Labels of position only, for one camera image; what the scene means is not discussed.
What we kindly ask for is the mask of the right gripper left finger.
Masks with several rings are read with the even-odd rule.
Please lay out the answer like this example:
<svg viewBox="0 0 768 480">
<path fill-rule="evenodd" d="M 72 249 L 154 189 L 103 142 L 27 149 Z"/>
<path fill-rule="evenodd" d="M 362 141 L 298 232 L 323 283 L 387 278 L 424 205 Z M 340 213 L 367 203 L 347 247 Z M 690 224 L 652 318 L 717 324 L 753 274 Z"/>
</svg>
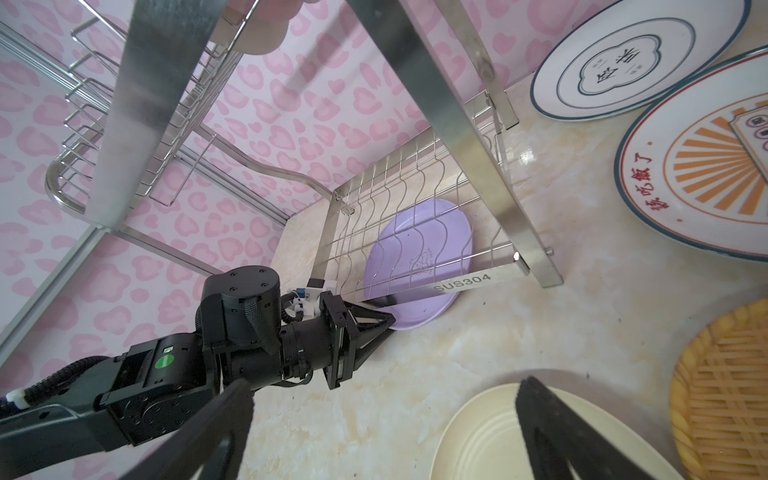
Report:
<svg viewBox="0 0 768 480">
<path fill-rule="evenodd" d="M 171 437 L 124 479 L 235 479 L 243 460 L 254 403 L 250 385 L 236 380 L 160 383 L 117 391 L 120 424 L 130 440 Z"/>
</svg>

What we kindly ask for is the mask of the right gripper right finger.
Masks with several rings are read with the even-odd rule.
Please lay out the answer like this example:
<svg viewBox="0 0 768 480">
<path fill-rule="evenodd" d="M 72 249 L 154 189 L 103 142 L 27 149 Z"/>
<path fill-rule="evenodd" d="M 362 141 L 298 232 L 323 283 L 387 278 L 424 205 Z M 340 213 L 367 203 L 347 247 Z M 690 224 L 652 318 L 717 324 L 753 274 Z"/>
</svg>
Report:
<svg viewBox="0 0 768 480">
<path fill-rule="evenodd" d="M 649 479 L 537 378 L 519 385 L 515 411 L 536 479 Z"/>
</svg>

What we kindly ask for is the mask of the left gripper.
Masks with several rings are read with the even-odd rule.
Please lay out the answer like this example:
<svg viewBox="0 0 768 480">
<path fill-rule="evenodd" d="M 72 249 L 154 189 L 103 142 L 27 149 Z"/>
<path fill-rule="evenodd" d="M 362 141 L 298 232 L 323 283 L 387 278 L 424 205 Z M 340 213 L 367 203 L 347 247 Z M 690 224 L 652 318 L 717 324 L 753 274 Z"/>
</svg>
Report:
<svg viewBox="0 0 768 480">
<path fill-rule="evenodd" d="M 288 309 L 294 307 L 293 301 L 298 298 L 296 292 L 281 296 L 282 388 L 310 383 L 316 370 L 323 372 L 330 390 L 339 388 L 344 381 L 339 373 L 344 373 L 342 347 L 347 328 L 353 371 L 394 333 L 393 314 L 345 303 L 341 296 L 331 292 L 319 295 L 319 315 L 315 318 L 305 320 L 303 311 L 290 315 Z"/>
</svg>

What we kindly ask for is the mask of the purple shell-shaped plate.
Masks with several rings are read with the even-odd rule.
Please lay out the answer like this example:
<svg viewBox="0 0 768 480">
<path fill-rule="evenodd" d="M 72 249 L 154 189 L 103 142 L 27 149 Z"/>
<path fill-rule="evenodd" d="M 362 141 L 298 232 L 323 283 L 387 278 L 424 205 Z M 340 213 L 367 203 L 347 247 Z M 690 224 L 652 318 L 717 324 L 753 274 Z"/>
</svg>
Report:
<svg viewBox="0 0 768 480">
<path fill-rule="evenodd" d="M 454 203 L 429 199 L 398 212 L 373 245 L 363 275 L 363 298 L 375 299 L 464 275 L 473 231 Z"/>
</svg>

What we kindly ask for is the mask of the orange woven plate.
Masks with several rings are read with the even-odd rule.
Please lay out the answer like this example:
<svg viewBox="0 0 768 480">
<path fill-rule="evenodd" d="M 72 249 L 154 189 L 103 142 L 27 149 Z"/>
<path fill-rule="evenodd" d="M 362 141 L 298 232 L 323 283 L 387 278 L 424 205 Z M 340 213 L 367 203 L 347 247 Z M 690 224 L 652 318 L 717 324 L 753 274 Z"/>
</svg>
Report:
<svg viewBox="0 0 768 480">
<path fill-rule="evenodd" d="M 670 383 L 678 454 L 692 479 L 767 477 L 767 301 L 720 316 L 682 352 Z"/>
</svg>

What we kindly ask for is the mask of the pink bear plate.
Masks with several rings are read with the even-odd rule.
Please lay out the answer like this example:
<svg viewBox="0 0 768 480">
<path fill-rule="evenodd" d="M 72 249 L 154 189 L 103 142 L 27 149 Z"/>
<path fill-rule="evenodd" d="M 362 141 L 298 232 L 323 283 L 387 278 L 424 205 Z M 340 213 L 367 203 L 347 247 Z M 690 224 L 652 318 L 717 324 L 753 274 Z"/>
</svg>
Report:
<svg viewBox="0 0 768 480">
<path fill-rule="evenodd" d="M 314 4 L 314 1 L 229 1 L 211 40 L 231 45 L 243 54 L 266 55 L 281 45 L 289 22 L 305 4 Z"/>
</svg>

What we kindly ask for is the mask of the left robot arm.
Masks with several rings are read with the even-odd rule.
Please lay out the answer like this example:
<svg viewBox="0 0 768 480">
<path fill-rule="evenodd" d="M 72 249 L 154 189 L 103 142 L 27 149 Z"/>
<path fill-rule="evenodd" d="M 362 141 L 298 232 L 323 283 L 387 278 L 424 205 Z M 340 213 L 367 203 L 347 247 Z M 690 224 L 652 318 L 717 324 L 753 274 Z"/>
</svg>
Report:
<svg viewBox="0 0 768 480">
<path fill-rule="evenodd" d="M 191 332 L 77 360 L 1 400 L 1 475 L 138 446 L 197 420 L 229 386 L 337 388 L 392 334 L 393 315 L 324 291 L 312 318 L 288 311 L 278 274 L 244 266 L 206 279 Z"/>
</svg>

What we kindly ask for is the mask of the white plate orange sunburst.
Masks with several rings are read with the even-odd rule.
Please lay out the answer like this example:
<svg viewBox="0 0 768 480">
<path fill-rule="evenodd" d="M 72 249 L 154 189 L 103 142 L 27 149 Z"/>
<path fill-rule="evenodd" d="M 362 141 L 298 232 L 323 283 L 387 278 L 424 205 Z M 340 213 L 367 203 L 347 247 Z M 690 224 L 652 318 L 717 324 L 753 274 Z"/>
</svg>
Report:
<svg viewBox="0 0 768 480">
<path fill-rule="evenodd" d="M 614 180 L 654 231 L 766 261 L 766 47 L 708 68 L 653 103 L 624 135 Z"/>
</svg>

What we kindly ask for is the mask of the white plate black rim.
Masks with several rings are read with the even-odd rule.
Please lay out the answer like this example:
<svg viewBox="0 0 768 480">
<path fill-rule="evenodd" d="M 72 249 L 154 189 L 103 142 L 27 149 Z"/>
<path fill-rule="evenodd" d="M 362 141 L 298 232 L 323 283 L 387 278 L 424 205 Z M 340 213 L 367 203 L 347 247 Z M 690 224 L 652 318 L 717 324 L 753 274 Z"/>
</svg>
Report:
<svg viewBox="0 0 768 480">
<path fill-rule="evenodd" d="M 712 64 L 751 10 L 745 0 L 619 1 L 547 55 L 531 82 L 531 103 L 559 121 L 638 108 Z"/>
</svg>

